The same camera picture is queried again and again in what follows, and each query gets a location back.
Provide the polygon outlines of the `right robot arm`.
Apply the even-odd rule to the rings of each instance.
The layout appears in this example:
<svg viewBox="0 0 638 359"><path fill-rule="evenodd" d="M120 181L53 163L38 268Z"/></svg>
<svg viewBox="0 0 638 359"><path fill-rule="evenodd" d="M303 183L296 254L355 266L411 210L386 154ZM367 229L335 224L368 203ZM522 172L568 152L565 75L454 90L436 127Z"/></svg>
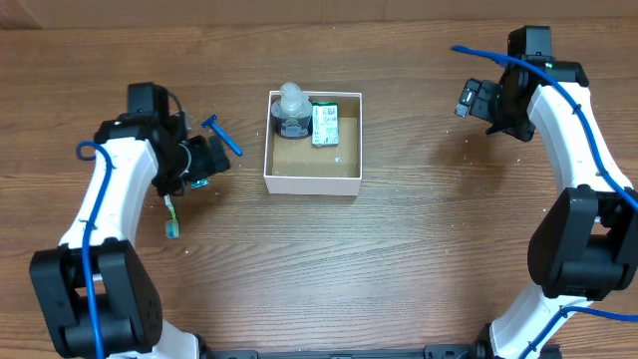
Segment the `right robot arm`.
<svg viewBox="0 0 638 359"><path fill-rule="evenodd" d="M509 33L499 54L453 51L503 68L498 82L468 79L455 108L522 142L542 137L558 197L531 237L529 282L473 344L428 345L427 358L558 358L550 338L576 313L620 322L633 314L592 308L622 291L637 270L637 191L614 162L595 121L589 80L578 62L552 53L547 26Z"/></svg>

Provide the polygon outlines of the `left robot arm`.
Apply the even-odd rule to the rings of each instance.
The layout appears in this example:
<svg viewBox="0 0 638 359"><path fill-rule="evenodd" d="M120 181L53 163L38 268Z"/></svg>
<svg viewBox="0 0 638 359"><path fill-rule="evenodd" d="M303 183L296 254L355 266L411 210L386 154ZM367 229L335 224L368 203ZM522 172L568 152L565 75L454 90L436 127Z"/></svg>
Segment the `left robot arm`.
<svg viewBox="0 0 638 359"><path fill-rule="evenodd" d="M178 97L154 83L128 86L128 107L104 121L76 156L94 163L82 205L57 248L34 253L29 273L63 358L211 358L197 334L162 316L160 296L135 251L146 193L166 204L230 168L241 148L210 116L192 137ZM94 154L87 156L83 150Z"/></svg>

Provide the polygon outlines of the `green white toothbrush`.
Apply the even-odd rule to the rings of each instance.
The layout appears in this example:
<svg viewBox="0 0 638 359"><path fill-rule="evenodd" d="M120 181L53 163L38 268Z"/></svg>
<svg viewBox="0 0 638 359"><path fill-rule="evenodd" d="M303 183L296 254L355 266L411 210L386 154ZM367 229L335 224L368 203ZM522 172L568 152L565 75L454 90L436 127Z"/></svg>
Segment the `green white toothbrush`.
<svg viewBox="0 0 638 359"><path fill-rule="evenodd" d="M166 208L170 213L170 219L166 221L164 226L165 234L168 239L176 239L179 237L179 223L177 220L176 211L169 194L166 194L163 197L163 200Z"/></svg>

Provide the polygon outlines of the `white green soap bar pack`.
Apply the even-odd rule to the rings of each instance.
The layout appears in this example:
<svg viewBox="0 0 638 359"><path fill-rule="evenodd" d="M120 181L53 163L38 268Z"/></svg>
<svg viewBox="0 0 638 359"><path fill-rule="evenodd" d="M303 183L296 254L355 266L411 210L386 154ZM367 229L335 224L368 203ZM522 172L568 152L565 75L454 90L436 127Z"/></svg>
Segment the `white green soap bar pack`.
<svg viewBox="0 0 638 359"><path fill-rule="evenodd" d="M312 104L312 136L314 147L333 147L339 144L339 107L336 103Z"/></svg>

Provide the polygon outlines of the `dark foam soap pump bottle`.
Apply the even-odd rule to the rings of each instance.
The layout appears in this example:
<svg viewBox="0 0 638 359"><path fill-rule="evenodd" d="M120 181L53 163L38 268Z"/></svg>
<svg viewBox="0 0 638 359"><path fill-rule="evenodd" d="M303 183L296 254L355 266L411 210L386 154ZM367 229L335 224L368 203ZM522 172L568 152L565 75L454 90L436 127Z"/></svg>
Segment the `dark foam soap pump bottle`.
<svg viewBox="0 0 638 359"><path fill-rule="evenodd" d="M271 105L270 115L281 138L299 140L312 135L312 103L295 83L280 87L280 97Z"/></svg>

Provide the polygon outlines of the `Colgate toothpaste tube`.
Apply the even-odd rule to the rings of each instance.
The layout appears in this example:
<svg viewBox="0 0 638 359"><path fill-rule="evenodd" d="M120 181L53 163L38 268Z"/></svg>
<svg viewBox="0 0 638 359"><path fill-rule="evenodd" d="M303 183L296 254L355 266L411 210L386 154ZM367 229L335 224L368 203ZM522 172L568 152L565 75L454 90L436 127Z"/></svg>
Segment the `Colgate toothpaste tube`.
<svg viewBox="0 0 638 359"><path fill-rule="evenodd" d="M198 189L208 185L208 179L199 179L190 184L191 189Z"/></svg>

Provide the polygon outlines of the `blue disposable razor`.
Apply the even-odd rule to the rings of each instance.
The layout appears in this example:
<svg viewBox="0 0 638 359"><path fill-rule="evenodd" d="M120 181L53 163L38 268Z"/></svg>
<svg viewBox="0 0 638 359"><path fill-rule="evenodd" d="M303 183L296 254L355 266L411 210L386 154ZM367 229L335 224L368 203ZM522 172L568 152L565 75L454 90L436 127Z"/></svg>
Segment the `blue disposable razor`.
<svg viewBox="0 0 638 359"><path fill-rule="evenodd" d="M209 129L214 132L220 139L238 156L243 156L242 148L230 137L230 135L217 123L217 114L210 115L204 120L200 126L203 129Z"/></svg>

